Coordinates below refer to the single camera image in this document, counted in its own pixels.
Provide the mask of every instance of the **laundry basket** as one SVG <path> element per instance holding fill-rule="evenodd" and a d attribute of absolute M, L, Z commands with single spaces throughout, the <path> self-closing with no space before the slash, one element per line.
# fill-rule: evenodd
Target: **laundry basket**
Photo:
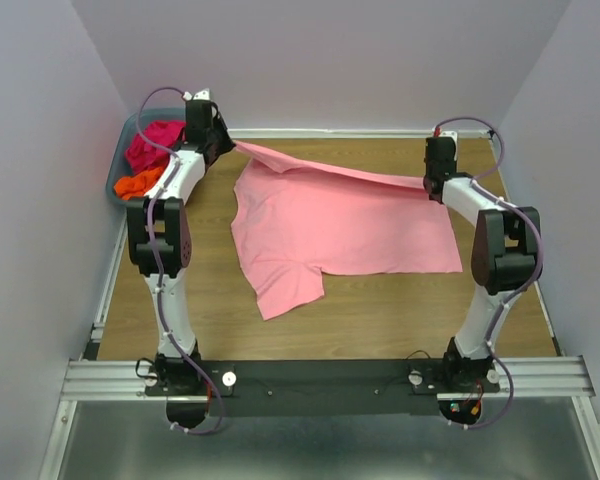
<path fill-rule="evenodd" d="M 153 108 L 146 109 L 142 112 L 140 117 L 140 127 L 144 130 L 151 122 L 157 120 L 171 121 L 181 120 L 184 121 L 184 109 L 182 108 Z M 116 151 L 113 154 L 113 161 L 111 162 L 111 168 L 109 169 L 109 176 L 107 177 L 106 193 L 107 197 L 111 202 L 121 207 L 126 206 L 127 202 L 122 200 L 116 195 L 113 189 L 114 185 L 120 178 L 133 175 L 131 166 L 127 163 L 127 159 L 124 158 L 124 152 L 131 145 L 133 137 L 136 135 L 136 115 L 132 115 L 124 123 L 122 132 L 120 133 L 120 139 L 116 146 Z"/>

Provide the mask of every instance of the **wooden surface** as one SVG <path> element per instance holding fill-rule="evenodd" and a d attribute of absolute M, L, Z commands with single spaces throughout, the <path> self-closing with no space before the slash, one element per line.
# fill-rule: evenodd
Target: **wooden surface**
<path fill-rule="evenodd" d="M 422 176 L 424 140 L 254 141 L 298 158 L 378 173 Z M 222 157 L 187 204 L 193 259 L 186 290 L 190 321 L 207 359 L 400 358 L 424 349 L 439 356 L 464 321 L 473 296 L 469 260 L 473 227 L 451 221 L 462 274 L 324 275 L 325 298 L 264 322 L 240 267 L 229 225 L 236 213 L 233 186 L 247 158 Z M 493 165 L 486 140 L 461 140 L 459 163 L 479 173 Z M 497 175 L 482 184 L 503 194 Z M 101 360 L 152 358 L 157 326 L 148 289 L 125 253 L 99 352 Z M 498 352 L 552 356 L 554 350 L 535 290 L 509 314 Z"/>

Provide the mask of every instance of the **magenta cloth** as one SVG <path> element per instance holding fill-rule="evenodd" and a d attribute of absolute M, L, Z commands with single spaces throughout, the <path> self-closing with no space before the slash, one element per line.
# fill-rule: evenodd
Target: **magenta cloth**
<path fill-rule="evenodd" d="M 231 231 L 265 320 L 322 297 L 322 272 L 462 271 L 447 209 L 421 178 L 236 145 L 251 160 L 236 182 Z"/>
<path fill-rule="evenodd" d="M 151 122 L 143 133 L 149 140 L 158 145 L 173 147 L 183 128 L 184 122 L 156 121 Z M 131 146 L 124 152 L 124 156 L 129 165 L 131 165 L 134 175 L 138 175 L 145 170 L 166 167 L 169 162 L 169 154 L 167 152 L 147 144 L 138 134 L 133 137 Z"/>

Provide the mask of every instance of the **lavender wall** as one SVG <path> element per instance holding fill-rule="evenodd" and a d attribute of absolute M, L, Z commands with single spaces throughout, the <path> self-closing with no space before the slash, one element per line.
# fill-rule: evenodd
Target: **lavender wall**
<path fill-rule="evenodd" d="M 557 337 L 584 355 L 600 417 L 600 0 L 573 0 L 502 132 L 510 193 L 541 213 Z"/>
<path fill-rule="evenodd" d="M 126 110 L 64 0 L 0 2 L 0 479 L 37 478 L 120 216 L 103 185 Z"/>
<path fill-rule="evenodd" d="M 234 128 L 422 129 L 500 121 L 569 0 L 73 3 L 131 110 L 210 86 Z"/>

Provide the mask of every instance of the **orange cloth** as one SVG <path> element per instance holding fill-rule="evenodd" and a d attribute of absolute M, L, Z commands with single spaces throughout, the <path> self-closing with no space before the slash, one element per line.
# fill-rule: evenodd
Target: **orange cloth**
<path fill-rule="evenodd" d="M 116 191 L 116 195 L 123 200 L 129 200 L 131 197 L 143 197 L 158 183 L 166 168 L 166 166 L 157 167 L 145 170 L 133 177 L 122 177 L 116 182 L 113 189 Z"/>

